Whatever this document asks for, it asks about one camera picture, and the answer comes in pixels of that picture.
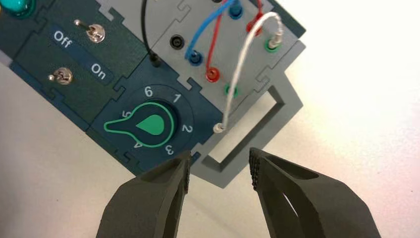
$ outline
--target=black socket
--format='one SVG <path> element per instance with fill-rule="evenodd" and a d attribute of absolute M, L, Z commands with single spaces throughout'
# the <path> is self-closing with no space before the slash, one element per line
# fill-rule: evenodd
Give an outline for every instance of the black socket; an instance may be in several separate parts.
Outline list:
<path fill-rule="evenodd" d="M 180 35 L 173 35 L 169 43 L 175 50 L 180 50 L 184 47 L 184 38 Z"/>

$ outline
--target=cable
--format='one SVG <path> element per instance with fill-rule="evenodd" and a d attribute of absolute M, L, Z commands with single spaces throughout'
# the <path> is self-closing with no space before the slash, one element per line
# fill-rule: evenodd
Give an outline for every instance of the cable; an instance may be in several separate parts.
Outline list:
<path fill-rule="evenodd" d="M 210 45 L 210 49 L 209 49 L 208 59 L 207 59 L 207 63 L 206 63 L 206 71 L 208 71 L 209 68 L 210 68 L 211 58 L 213 57 L 213 51 L 214 51 L 214 47 L 216 46 L 217 37 L 219 35 L 219 29 L 220 29 L 220 23 L 221 22 L 222 22 L 222 14 L 220 14 L 217 17 L 216 25 L 214 26 L 213 38 L 211 40 L 211 45 Z"/>
<path fill-rule="evenodd" d="M 263 12 L 262 9 L 263 9 L 263 3 L 261 2 L 261 0 L 258 0 L 258 14 L 261 14 Z"/>
<path fill-rule="evenodd" d="M 238 64 L 236 65 L 236 69 L 235 69 L 235 72 L 233 73 L 232 81 L 230 82 L 229 93 L 227 95 L 227 100 L 226 100 L 226 107 L 223 112 L 223 121 L 222 123 L 217 123 L 216 125 L 214 125 L 213 131 L 215 133 L 222 133 L 227 128 L 227 124 L 229 121 L 229 112 L 232 106 L 233 94 L 235 92 L 236 85 L 238 84 L 239 77 L 241 76 L 242 66 L 244 65 L 245 59 L 247 57 L 248 49 L 252 41 L 254 40 L 255 33 L 258 31 L 260 27 L 262 27 L 265 21 L 267 21 L 269 18 L 272 18 L 272 17 L 276 19 L 278 30 L 276 34 L 274 35 L 274 37 L 270 39 L 270 47 L 278 47 L 282 41 L 283 28 L 282 28 L 280 16 L 275 12 L 268 12 L 264 14 L 253 26 L 252 30 L 248 33 L 245 39 L 244 45 L 239 53 Z"/>
<path fill-rule="evenodd" d="M 204 30 L 207 28 L 207 26 L 215 20 L 220 14 L 222 14 L 228 7 L 230 7 L 236 0 L 228 0 L 225 4 L 223 4 L 221 7 L 219 7 L 215 12 L 210 14 L 201 24 L 201 26 L 198 28 L 196 33 L 193 36 L 193 39 L 190 42 L 190 45 L 187 48 L 187 51 L 185 52 L 185 59 L 188 59 L 188 57 L 191 55 L 192 50 L 197 43 L 199 37 L 204 32 Z"/>
<path fill-rule="evenodd" d="M 141 9 L 141 28 L 142 28 L 142 37 L 143 43 L 146 47 L 147 53 L 149 54 L 149 59 L 152 62 L 152 65 L 155 67 L 160 66 L 160 58 L 159 56 L 150 49 L 149 42 L 147 41 L 147 34 L 146 34 L 146 6 L 147 0 L 143 0 L 142 2 L 142 9 Z"/>

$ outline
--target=black wire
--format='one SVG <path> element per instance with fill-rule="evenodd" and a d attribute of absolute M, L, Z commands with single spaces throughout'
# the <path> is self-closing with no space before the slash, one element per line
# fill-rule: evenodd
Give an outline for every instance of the black wire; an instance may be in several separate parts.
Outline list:
<path fill-rule="evenodd" d="M 160 59 L 159 56 L 150 49 L 149 42 L 147 41 L 147 34 L 146 34 L 146 6 L 147 0 L 143 0 L 142 2 L 142 10 L 141 10 L 141 28 L 142 28 L 142 36 L 143 36 L 143 43 L 146 47 L 147 53 L 149 54 L 149 58 L 152 61 L 153 66 L 159 67 Z"/>

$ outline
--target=gray panel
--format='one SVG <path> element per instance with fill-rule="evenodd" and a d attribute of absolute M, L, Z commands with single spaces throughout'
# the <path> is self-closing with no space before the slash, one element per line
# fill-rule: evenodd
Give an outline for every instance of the gray panel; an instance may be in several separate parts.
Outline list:
<path fill-rule="evenodd" d="M 0 63 L 9 67 L 9 65 L 12 63 L 12 61 L 13 60 L 9 56 L 7 56 L 3 51 L 0 50 Z"/>
<path fill-rule="evenodd" d="M 138 0 L 97 0 L 101 2 L 101 11 L 107 15 L 110 7 L 115 8 L 125 20 L 123 24 L 137 37 L 141 37 L 140 8 Z M 228 14 L 223 15 L 219 38 L 214 50 L 212 66 L 217 67 L 222 75 L 217 83 L 209 83 L 205 78 L 205 62 L 213 34 L 214 22 L 201 35 L 195 50 L 199 51 L 205 61 L 198 67 L 191 66 L 184 59 L 186 48 L 195 31 L 208 13 L 215 11 L 220 3 L 213 1 L 173 0 L 148 1 L 146 25 L 148 40 L 156 52 L 180 76 L 178 81 L 187 89 L 187 83 L 193 78 L 201 87 L 201 94 L 213 105 L 223 112 L 226 96 L 224 87 L 230 82 L 236 67 L 238 55 L 247 36 L 245 27 L 257 13 L 257 8 L 247 0 L 241 1 L 244 8 L 243 16 L 233 20 Z M 273 6 L 264 3 L 264 12 L 270 11 Z M 238 84 L 239 96 L 234 100 L 228 130 L 222 134 L 214 134 L 205 144 L 197 144 L 193 153 L 201 156 L 192 167 L 192 173 L 206 179 L 218 186 L 225 187 L 247 164 L 250 146 L 263 148 L 278 131 L 302 107 L 302 103 L 290 85 L 284 70 L 304 49 L 304 45 L 286 27 L 282 48 L 273 54 L 264 48 L 265 41 L 275 30 L 275 22 L 268 21 L 264 25 L 263 33 L 256 37 L 249 50 L 241 79 Z M 185 39 L 185 47 L 176 51 L 169 45 L 170 38 L 179 34 Z M 251 130 L 243 141 L 236 146 L 222 163 L 218 163 L 208 156 L 225 134 L 244 116 L 248 109 L 269 90 L 277 105 Z"/>

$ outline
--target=number 2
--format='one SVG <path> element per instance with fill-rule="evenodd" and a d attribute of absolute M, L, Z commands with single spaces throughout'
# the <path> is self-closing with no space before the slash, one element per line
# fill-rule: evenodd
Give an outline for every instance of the number 2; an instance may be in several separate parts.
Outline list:
<path fill-rule="evenodd" d="M 191 132 L 193 132 L 193 127 L 192 126 L 186 126 L 186 125 L 183 125 L 182 126 L 182 131 L 186 131 L 186 132 L 188 132 L 188 133 L 191 133 Z"/>

